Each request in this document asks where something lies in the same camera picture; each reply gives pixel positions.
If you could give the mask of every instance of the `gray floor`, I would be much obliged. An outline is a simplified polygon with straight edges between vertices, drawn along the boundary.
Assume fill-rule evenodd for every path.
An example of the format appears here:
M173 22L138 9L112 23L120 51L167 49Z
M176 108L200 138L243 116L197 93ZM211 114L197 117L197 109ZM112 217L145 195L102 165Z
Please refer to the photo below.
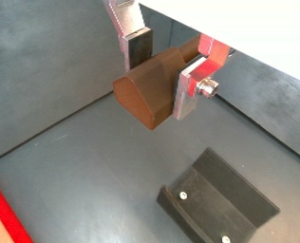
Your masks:
M156 197L208 146L281 209L251 243L300 242L300 158L220 99L151 132L108 96L0 159L0 190L37 242L189 242Z

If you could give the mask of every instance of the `gray surface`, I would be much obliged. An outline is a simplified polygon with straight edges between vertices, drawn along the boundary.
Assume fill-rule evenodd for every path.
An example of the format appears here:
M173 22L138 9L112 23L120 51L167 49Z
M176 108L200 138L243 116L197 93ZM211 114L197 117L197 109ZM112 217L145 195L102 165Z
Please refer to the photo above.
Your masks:
M223 98L300 154L300 80L240 52L215 79Z
M108 94L122 73L101 0L0 0L0 155Z
M37 242L189 242L156 202L211 146L280 207L251 243L300 242L300 158L220 99L151 132L113 95L0 159Z

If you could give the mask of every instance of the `gray wall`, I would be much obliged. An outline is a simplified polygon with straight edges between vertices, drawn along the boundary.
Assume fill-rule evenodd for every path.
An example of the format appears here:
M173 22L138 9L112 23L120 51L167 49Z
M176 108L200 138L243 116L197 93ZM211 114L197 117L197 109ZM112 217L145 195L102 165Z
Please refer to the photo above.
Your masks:
M101 0L0 0L0 155L108 94L122 72Z

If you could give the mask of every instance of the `black holder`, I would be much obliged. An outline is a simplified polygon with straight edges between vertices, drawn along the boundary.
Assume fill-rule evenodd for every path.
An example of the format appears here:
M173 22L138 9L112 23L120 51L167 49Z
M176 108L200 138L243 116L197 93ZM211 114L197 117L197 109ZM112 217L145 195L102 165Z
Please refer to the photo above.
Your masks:
M245 243L280 209L208 148L159 202L199 243Z

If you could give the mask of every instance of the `screw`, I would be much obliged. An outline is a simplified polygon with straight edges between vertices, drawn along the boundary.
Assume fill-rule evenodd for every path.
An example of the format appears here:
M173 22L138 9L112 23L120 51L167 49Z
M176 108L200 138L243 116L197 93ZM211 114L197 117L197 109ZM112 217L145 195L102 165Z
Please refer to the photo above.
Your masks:
M207 98L212 98L219 88L219 82L212 77L205 78L197 83L197 93L205 95Z
M187 194L187 192L181 192L181 193L180 193L180 198L181 198L181 200L187 200L187 199L188 199L188 194Z
M232 243L232 240L227 235L223 237L223 243Z

